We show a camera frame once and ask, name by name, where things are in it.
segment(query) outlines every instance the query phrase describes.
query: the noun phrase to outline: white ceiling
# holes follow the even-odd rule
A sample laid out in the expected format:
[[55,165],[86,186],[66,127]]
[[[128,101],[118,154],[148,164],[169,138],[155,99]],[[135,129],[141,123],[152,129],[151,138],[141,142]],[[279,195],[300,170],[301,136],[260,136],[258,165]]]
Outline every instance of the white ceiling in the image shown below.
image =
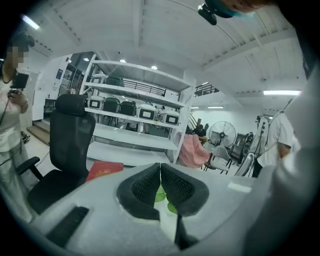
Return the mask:
[[95,51],[103,59],[126,59],[179,78],[197,73],[238,106],[283,108],[284,98],[264,98],[265,89],[299,90],[305,82],[294,28],[276,7],[252,17],[198,15],[204,0],[49,0],[28,15],[29,29],[50,57]]

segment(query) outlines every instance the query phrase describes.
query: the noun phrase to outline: green object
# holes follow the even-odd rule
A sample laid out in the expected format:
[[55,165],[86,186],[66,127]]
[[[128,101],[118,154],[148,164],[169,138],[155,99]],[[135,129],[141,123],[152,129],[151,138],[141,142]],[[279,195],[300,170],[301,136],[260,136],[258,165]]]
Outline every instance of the green object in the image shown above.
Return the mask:
[[155,194],[154,202],[155,203],[162,202],[165,199],[166,199],[166,192],[165,192],[164,188],[160,185],[158,188],[158,191]]
[[172,212],[173,214],[178,214],[176,208],[175,208],[174,205],[173,205],[172,203],[170,203],[170,202],[168,202],[168,210],[169,210],[170,212]]

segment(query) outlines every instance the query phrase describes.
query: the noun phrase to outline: pink cloth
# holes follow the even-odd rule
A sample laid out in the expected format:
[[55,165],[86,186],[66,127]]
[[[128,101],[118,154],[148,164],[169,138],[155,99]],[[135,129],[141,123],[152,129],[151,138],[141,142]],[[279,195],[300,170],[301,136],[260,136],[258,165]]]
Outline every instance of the pink cloth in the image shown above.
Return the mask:
[[179,153],[181,165],[189,168],[200,168],[209,160],[210,152],[205,151],[196,134],[186,134]]

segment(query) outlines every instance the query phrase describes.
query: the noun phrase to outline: shelf board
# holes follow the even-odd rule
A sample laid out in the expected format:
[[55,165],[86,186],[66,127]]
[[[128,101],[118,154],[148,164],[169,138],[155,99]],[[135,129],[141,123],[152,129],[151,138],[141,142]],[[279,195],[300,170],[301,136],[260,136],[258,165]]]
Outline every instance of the shelf board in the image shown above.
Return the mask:
[[110,60],[93,60],[91,63],[98,64],[108,76],[143,81],[178,93],[192,87],[191,84],[176,76],[146,66]]
[[87,157],[100,161],[123,163],[125,166],[170,163],[164,152],[114,146],[96,141],[90,144]]
[[85,111],[90,112],[90,113],[99,114],[99,115],[114,117],[114,118],[122,118],[122,119],[125,119],[125,120],[131,120],[131,121],[135,121],[135,122],[151,124],[151,125],[155,125],[155,126],[163,126],[163,127],[173,128],[173,129],[177,129],[179,127],[178,125],[173,125],[173,124],[154,121],[154,120],[147,120],[147,119],[143,119],[143,118],[136,117],[136,116],[120,114],[120,113],[114,113],[114,112],[108,112],[108,111],[95,109],[95,108],[86,107]]
[[145,102],[152,102],[159,105],[165,105],[170,108],[183,108],[187,105],[179,102],[179,101],[172,101],[169,100],[166,97],[162,97],[156,94],[144,92],[138,89],[132,89],[128,87],[120,87],[120,86],[114,86],[110,84],[101,84],[101,83],[94,83],[94,82],[86,82],[84,83],[85,86],[92,87],[93,89],[98,90],[102,93],[112,94],[112,95],[119,95],[124,96],[128,98],[138,99]]
[[146,146],[156,149],[178,149],[177,146],[168,138],[153,136],[125,129],[119,129],[100,123],[95,124],[93,135],[117,142]]

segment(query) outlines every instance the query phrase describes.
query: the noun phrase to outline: fluorescent light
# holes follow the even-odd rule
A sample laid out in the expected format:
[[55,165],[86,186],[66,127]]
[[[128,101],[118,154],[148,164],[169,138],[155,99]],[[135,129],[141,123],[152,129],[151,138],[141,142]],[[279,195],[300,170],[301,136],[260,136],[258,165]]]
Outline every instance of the fluorescent light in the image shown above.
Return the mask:
[[264,95],[293,95],[298,96],[301,94],[300,90],[264,90]]
[[39,27],[39,25],[37,23],[35,23],[32,19],[30,19],[29,17],[27,17],[26,15],[22,15],[22,20],[25,23],[28,23],[31,27],[33,27],[35,30],[37,30]]

